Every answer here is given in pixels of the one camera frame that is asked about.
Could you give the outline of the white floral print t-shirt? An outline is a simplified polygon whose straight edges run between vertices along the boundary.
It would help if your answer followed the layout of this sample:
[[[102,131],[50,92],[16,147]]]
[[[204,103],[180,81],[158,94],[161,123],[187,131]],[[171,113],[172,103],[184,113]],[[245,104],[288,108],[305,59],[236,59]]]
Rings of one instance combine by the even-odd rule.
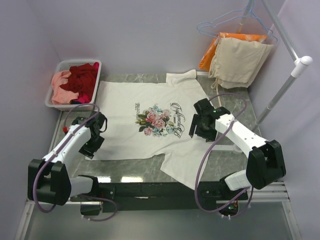
[[[96,104],[107,118],[95,161],[149,159],[164,155],[161,171],[193,189],[210,143],[189,136],[194,104],[205,99],[196,71],[169,73],[164,83],[102,81]]]

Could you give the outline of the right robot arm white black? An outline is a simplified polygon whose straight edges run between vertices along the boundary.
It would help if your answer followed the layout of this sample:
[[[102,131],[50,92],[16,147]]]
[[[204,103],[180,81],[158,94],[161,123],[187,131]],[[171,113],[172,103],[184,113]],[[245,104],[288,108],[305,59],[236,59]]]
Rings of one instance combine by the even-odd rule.
[[[225,177],[219,187],[222,198],[230,200],[237,190],[254,187],[261,190],[281,179],[287,173],[282,146],[276,140],[268,141],[258,136],[224,107],[214,108],[206,98],[194,105],[189,136],[197,135],[207,142],[216,140],[218,133],[227,137],[247,157],[245,170]]]

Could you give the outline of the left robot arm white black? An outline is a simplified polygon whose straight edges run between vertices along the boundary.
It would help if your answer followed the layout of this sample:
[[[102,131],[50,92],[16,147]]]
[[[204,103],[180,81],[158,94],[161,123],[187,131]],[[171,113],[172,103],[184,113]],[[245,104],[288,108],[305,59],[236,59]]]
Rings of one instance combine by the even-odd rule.
[[[69,198],[83,195],[88,201],[100,195],[95,176],[70,178],[68,167],[76,154],[92,159],[102,146],[101,136],[107,129],[107,118],[93,111],[89,118],[77,117],[62,141],[46,156],[28,165],[27,197],[35,202],[63,206]]]

